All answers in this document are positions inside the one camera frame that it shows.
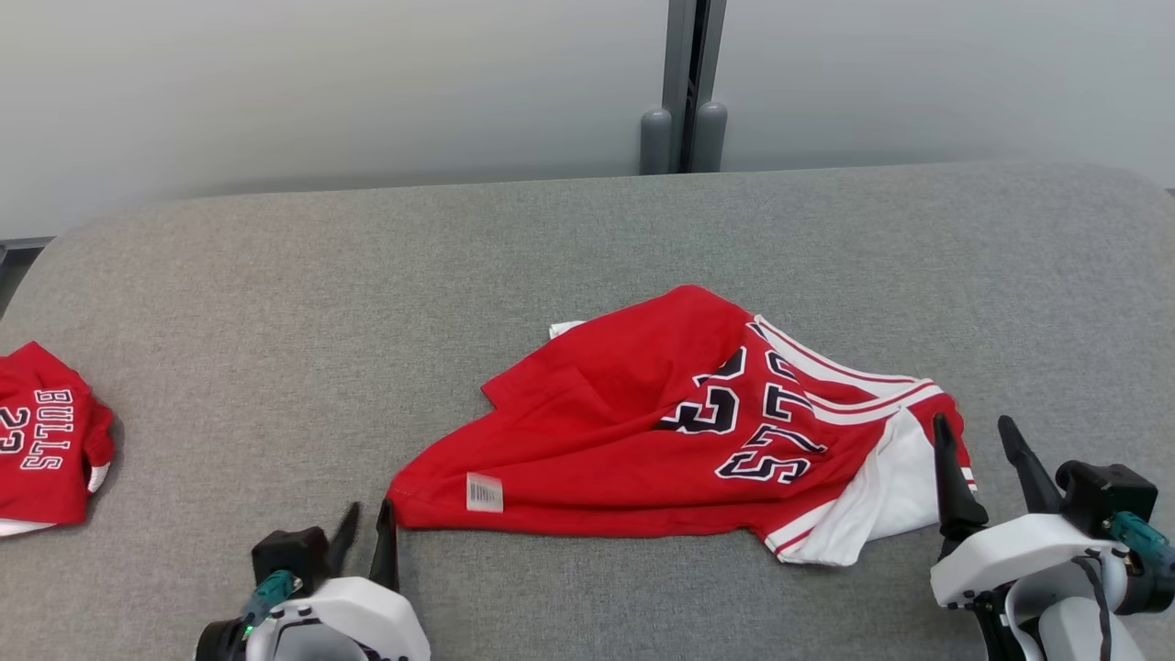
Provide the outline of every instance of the barcode sticker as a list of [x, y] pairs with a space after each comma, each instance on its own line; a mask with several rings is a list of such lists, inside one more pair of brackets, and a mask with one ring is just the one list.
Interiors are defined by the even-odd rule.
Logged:
[[465, 510], [502, 512], [502, 480], [465, 473]]

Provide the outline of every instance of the white label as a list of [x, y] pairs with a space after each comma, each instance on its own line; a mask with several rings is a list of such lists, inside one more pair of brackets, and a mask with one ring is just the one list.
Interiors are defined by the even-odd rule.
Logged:
[[465, 473], [465, 510], [502, 512], [502, 480]]

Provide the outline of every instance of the gray fabric surface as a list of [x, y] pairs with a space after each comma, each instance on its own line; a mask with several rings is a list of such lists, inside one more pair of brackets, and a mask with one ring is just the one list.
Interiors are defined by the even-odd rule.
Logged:
[[[1124, 461], [1175, 532], [1175, 200], [1076, 166], [945, 164], [199, 200], [54, 241], [0, 321], [121, 417], [85, 527], [0, 541], [0, 656], [186, 659], [274, 528], [334, 526], [488, 411], [546, 337], [682, 282], [859, 370], [938, 380], [981, 498], [1021, 514], [995, 420], [1049, 467]], [[939, 538], [847, 569], [750, 533], [660, 540], [403, 535], [441, 660], [983, 659], [934, 606]], [[1154, 659], [1169, 618], [1128, 619]]]

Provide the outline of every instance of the folded red jersey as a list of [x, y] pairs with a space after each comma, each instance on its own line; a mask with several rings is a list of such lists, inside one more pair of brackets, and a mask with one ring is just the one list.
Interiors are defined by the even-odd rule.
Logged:
[[[851, 565], [934, 524], [933, 382], [838, 365], [694, 285], [558, 336], [483, 387], [495, 411], [388, 491], [423, 528], [663, 537], [750, 528], [779, 560]], [[959, 445], [971, 480], [971, 461]]]
[[0, 358], [0, 537], [86, 521], [114, 459], [113, 421], [36, 343]]

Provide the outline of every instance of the white wall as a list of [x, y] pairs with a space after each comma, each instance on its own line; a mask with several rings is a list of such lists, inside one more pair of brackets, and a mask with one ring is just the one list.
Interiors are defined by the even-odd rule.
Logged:
[[1171, 0], [727, 0], [723, 169], [1077, 160], [1175, 187]]
[[8, 0], [0, 240], [194, 195], [636, 174], [667, 0]]

